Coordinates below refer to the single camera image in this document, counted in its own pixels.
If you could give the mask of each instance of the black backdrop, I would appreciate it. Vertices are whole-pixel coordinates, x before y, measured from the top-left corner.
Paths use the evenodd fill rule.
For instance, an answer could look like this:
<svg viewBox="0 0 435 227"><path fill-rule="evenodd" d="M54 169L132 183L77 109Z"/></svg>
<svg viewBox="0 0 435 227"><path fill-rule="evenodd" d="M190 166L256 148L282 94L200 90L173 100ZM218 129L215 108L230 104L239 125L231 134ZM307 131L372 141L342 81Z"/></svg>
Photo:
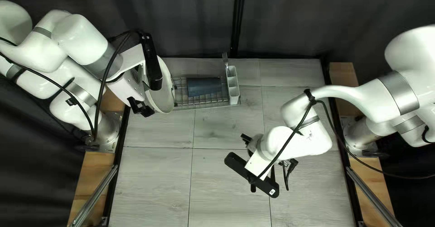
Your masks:
<svg viewBox="0 0 435 227"><path fill-rule="evenodd" d="M34 22L54 8L79 13L105 35L139 27L163 57L220 57L231 41L234 0L10 0ZM435 21L434 0L246 0L240 57L329 53L360 83L389 72L388 42Z"/></svg>
<svg viewBox="0 0 435 227"><path fill-rule="evenodd" d="M141 28L153 35L157 53L163 57L220 57L230 48L234 0L10 0L23 6L34 24L51 9L63 9L88 18L106 37L131 28ZM388 42L405 30L435 22L435 0L245 0L238 57L317 56L327 54L328 61L354 63L361 84L387 73L390 69L383 52ZM8 91L6 83L0 91ZM31 179L28 168L52 161L61 171L42 170L39 184L57 192L33 191L35 206L41 213L21 218L23 223L41 226L64 226L68 218L67 200L72 200L73 186L83 155L71 150L68 135L44 111L25 98L3 92L0 97L4 115L1 124L3 157L10 164L0 175L13 172L21 179ZM21 148L34 152L35 162ZM53 156L52 150L60 150ZM26 166L13 167L16 163ZM4 189L31 190L32 181L14 181ZM32 199L20 198L20 201ZM2 219L12 219L14 208L2 204ZM16 208L15 219L24 216Z"/></svg>

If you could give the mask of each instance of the tile floor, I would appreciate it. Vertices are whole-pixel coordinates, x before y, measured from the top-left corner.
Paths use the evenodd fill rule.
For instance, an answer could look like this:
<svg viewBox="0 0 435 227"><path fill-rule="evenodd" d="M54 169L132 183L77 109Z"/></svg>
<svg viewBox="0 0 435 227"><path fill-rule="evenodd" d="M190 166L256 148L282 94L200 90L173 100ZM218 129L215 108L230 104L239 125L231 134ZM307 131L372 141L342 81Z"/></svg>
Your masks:
<svg viewBox="0 0 435 227"><path fill-rule="evenodd" d="M174 77L219 76L220 59L164 58ZM242 105L175 111L150 118L132 114L120 165L111 227L353 226L336 143L327 153L299 158L280 196L250 192L224 164L229 152L247 159L240 134L283 125L279 108L306 87L324 85L316 59L230 59ZM326 114L314 108L329 134Z"/></svg>

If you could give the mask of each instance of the black clamp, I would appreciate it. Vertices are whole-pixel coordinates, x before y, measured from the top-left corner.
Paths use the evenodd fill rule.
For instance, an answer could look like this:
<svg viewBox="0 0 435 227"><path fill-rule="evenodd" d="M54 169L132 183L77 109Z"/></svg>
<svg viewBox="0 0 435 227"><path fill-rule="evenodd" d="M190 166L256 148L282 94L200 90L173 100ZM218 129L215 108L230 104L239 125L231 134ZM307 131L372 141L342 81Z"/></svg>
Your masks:
<svg viewBox="0 0 435 227"><path fill-rule="evenodd" d="M308 100L310 101L310 104L311 104L311 105L315 105L315 104L317 103L317 101L316 101L316 97L314 97L314 96L311 94L310 89L306 89L306 90L304 91L304 93L307 95Z"/></svg>
<svg viewBox="0 0 435 227"><path fill-rule="evenodd" d="M426 142L426 143L428 143L428 144L433 144L433 142L430 142L430 141L428 141L427 139L426 139L426 133L429 131L429 126L425 126L425 130L423 131L423 134L421 134L421 139L424 141L424 142Z"/></svg>
<svg viewBox="0 0 435 227"><path fill-rule="evenodd" d="M145 105L143 101L135 100L132 96L128 97L127 101L130 103L130 107L134 114L140 113L144 117L149 117L155 113L154 110Z"/></svg>

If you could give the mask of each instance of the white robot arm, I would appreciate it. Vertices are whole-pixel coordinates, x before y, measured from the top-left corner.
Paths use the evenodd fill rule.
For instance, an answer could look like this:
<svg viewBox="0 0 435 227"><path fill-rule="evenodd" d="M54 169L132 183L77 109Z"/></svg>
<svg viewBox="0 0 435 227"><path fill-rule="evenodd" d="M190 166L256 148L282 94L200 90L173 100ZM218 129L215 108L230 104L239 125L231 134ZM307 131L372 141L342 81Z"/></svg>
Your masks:
<svg viewBox="0 0 435 227"><path fill-rule="evenodd" d="M99 111L98 122L94 124L98 109L95 103L101 101L106 90L104 84L131 106L134 113L145 117L154 110L144 101L156 93L156 99L149 99L155 109L169 113L174 107L173 96L166 95L173 89L166 65L156 55L151 36L140 30L136 32L140 44L119 53L82 15L52 10L32 29L25 9L0 0L0 53L4 56L0 57L0 73L40 99L53 96L59 87L31 71L64 86L75 99L60 92L50 103L50 112L89 134L92 134L91 127L98 125L94 141L112 143L119 125ZM111 67L104 76L108 63ZM160 90L165 95L159 96Z"/></svg>
<svg viewBox="0 0 435 227"><path fill-rule="evenodd" d="M275 127L264 136L244 138L252 152L250 159L245 162L230 153L225 163L269 196L277 197L279 187L267 177L271 163L322 154L332 146L313 109L303 118L310 97L341 98L365 114L364 119L344 128L352 154L358 155L373 141L395 132L410 146L435 142L435 25L398 35L387 46L385 58L393 69L387 76L359 87L328 85L290 100L281 108L287 126ZM294 134L298 124L298 134Z"/></svg>

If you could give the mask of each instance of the black curtain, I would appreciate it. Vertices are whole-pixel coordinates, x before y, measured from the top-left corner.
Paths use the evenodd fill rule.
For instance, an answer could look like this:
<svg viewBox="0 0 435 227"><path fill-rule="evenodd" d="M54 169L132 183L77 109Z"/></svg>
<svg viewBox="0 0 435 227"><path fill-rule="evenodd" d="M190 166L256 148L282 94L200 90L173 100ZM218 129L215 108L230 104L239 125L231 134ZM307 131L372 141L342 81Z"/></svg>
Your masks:
<svg viewBox="0 0 435 227"><path fill-rule="evenodd" d="M73 127L47 113L47 102L0 77L2 226L68 222L84 153L74 149Z"/></svg>
<svg viewBox="0 0 435 227"><path fill-rule="evenodd" d="M105 36L150 32L163 57L220 57L231 41L234 0L10 0L34 23L51 9L88 18ZM390 71L396 35L435 21L433 0L245 0L239 57L328 55L355 65L361 84Z"/></svg>
<svg viewBox="0 0 435 227"><path fill-rule="evenodd" d="M48 11L84 15L106 37L140 28L163 57L219 57L229 49L234 0L10 0L36 24Z"/></svg>
<svg viewBox="0 0 435 227"><path fill-rule="evenodd" d="M239 54L329 54L353 62L363 84L391 70L389 41L433 23L434 0L246 0Z"/></svg>

